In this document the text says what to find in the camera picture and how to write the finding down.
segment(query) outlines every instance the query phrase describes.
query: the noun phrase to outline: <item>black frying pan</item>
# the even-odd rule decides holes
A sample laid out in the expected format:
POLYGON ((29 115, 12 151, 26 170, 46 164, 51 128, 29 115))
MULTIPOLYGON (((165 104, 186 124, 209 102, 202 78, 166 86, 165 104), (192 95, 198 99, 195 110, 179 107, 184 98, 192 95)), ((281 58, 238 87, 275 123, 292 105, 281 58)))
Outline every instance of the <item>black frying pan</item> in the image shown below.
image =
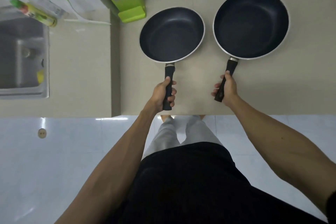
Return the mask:
MULTIPOLYGON (((219 47, 231 56, 226 70, 232 75, 239 59, 257 59, 274 51, 289 29, 289 15, 280 0, 227 0, 213 21, 219 47)), ((224 97, 225 77, 215 100, 224 97)))
POLYGON ((205 25, 194 10, 174 7, 158 12, 144 25, 140 33, 140 47, 155 62, 166 63, 166 87, 163 110, 171 110, 170 102, 175 62, 191 55, 204 38, 205 25))

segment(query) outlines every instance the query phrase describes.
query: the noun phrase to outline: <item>black pan handle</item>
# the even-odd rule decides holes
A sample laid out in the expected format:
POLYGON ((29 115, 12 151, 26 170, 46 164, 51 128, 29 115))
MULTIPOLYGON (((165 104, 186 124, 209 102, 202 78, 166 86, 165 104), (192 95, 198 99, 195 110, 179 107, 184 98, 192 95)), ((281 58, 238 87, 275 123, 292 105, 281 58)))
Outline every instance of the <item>black pan handle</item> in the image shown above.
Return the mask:
MULTIPOLYGON (((226 65, 226 70, 229 70, 230 71, 230 75, 233 75, 233 72, 235 71, 237 65, 238 65, 238 61, 239 59, 236 59, 236 58, 229 58, 229 60, 227 61, 227 65, 226 65)), ((223 98, 224 98, 224 84, 226 82, 226 79, 225 77, 223 77, 223 81, 222 83, 220 84, 219 86, 219 89, 216 93, 216 96, 215 96, 215 100, 218 101, 218 102, 222 102, 223 98)))
POLYGON ((166 87, 166 96, 165 99, 163 100, 163 110, 164 111, 170 111, 171 110, 171 106, 170 106, 170 102, 168 101, 168 97, 171 96, 171 92, 172 92, 172 83, 173 83, 173 74, 175 72, 175 63, 167 63, 166 64, 166 68, 165 68, 165 79, 167 76, 170 77, 170 83, 168 84, 168 86, 166 87))

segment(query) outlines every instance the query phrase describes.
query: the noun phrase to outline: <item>hand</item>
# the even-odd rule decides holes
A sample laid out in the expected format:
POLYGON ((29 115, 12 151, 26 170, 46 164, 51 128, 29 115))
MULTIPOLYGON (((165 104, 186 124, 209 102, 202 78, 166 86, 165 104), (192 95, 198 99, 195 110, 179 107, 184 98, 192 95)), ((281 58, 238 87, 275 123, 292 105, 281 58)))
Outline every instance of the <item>hand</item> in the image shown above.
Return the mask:
MULTIPOLYGON (((166 96, 166 86, 170 83, 170 77, 167 76, 166 79, 159 83, 153 91, 152 97, 149 99, 146 105, 153 106, 155 108, 156 113, 161 112, 163 110, 163 100, 166 96)), ((171 102, 170 106, 173 107, 175 105, 175 94, 177 90, 172 88, 172 95, 168 97, 168 101, 171 102)))
MULTIPOLYGON (((225 76, 226 82, 224 84, 224 104, 229 106, 232 100, 238 97, 237 93, 237 84, 235 80, 231 77, 230 72, 226 71, 225 74, 222 74, 220 77, 223 79, 225 76)), ((215 89, 211 93, 212 96, 216 96, 220 83, 215 84, 215 89)))

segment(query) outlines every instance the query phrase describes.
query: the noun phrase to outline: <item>sink basin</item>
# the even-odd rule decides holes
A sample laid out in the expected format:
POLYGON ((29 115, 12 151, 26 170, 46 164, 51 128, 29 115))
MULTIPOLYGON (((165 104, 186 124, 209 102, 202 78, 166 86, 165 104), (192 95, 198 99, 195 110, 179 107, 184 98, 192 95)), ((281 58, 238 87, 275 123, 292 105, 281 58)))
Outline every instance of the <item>sink basin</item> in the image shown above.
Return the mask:
POLYGON ((0 8, 0 98, 49 97, 49 30, 15 7, 0 8))

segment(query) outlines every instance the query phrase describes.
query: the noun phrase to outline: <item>pan rim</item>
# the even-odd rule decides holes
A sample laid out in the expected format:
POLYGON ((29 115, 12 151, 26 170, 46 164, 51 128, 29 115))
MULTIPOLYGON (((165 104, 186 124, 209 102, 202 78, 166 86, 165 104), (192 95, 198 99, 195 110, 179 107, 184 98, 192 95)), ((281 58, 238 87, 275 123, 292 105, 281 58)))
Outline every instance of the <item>pan rim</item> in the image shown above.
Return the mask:
POLYGON ((162 64, 174 63, 174 62, 177 62, 177 61, 180 61, 180 60, 185 59, 186 57, 188 57, 188 56, 190 56, 191 54, 193 54, 193 53, 199 48, 199 46, 200 46, 201 43, 203 42, 204 35, 205 35, 205 23, 204 23, 204 20, 203 20, 202 16, 201 16, 198 12, 196 12, 194 9, 191 9, 191 8, 188 8, 188 7, 184 7, 184 6, 172 6, 172 7, 168 7, 168 8, 165 8, 165 9, 163 9, 163 10, 160 10, 160 11, 156 12, 155 14, 153 14, 153 15, 152 15, 152 16, 151 16, 151 17, 144 23, 144 25, 142 26, 142 28, 141 28, 141 30, 140 30, 139 37, 138 37, 138 39, 139 39, 139 41, 138 41, 139 47, 140 47, 141 51, 143 52, 143 54, 145 54, 145 56, 146 56, 147 58, 149 58, 150 60, 153 60, 154 62, 162 63, 162 64), (195 12, 195 13, 201 18, 201 20, 202 20, 202 23, 203 23, 203 35, 202 35, 202 38, 201 38, 200 42, 199 42, 198 45, 196 46, 196 48, 195 48, 192 52, 190 52, 187 56, 184 56, 183 58, 180 58, 180 59, 178 59, 178 60, 174 60, 174 61, 157 61, 157 60, 154 60, 154 59, 148 57, 148 56, 144 53, 144 51, 142 50, 141 45, 140 45, 140 34, 141 34, 141 31, 142 31, 142 29, 144 28, 145 24, 146 24, 146 23, 147 23, 147 22, 148 22, 148 21, 149 21, 155 14, 158 14, 159 12, 162 12, 162 11, 164 11, 164 10, 168 10, 168 9, 171 9, 171 8, 185 8, 185 9, 189 9, 189 10, 195 12))
POLYGON ((234 58, 236 58, 236 59, 241 59, 241 60, 253 60, 253 59, 259 59, 259 58, 265 57, 265 56, 271 54, 272 52, 274 52, 274 51, 275 51, 276 49, 278 49, 278 48, 283 44, 283 42, 286 40, 286 38, 287 38, 287 36, 288 36, 288 33, 289 33, 289 29, 290 29, 290 27, 291 27, 291 15, 290 15, 290 13, 289 13, 288 6, 284 3, 283 0, 280 0, 280 1, 282 2, 282 4, 284 5, 284 7, 286 8, 286 11, 287 11, 287 14, 288 14, 288 28, 287 28, 286 35, 285 35, 285 37, 282 39, 281 43, 280 43, 277 47, 275 47, 272 51, 270 51, 270 52, 268 52, 268 53, 266 53, 266 54, 264 54, 264 55, 262 55, 262 56, 256 57, 256 58, 240 58, 240 57, 237 57, 237 56, 235 56, 235 55, 233 55, 233 54, 227 52, 223 47, 221 47, 221 45, 219 44, 219 42, 218 42, 218 40, 217 40, 217 37, 216 37, 216 35, 215 35, 215 19, 216 19, 216 15, 217 15, 218 11, 220 10, 221 6, 222 6, 224 3, 222 3, 222 4, 220 5, 220 7, 218 8, 218 10, 216 11, 215 16, 214 16, 214 18, 213 18, 213 22, 212 22, 212 33, 213 33, 213 36, 215 37, 215 41, 216 41, 217 45, 218 45, 218 46, 221 48, 221 50, 224 51, 226 54, 228 54, 228 55, 230 55, 230 56, 232 56, 232 57, 234 57, 234 58))

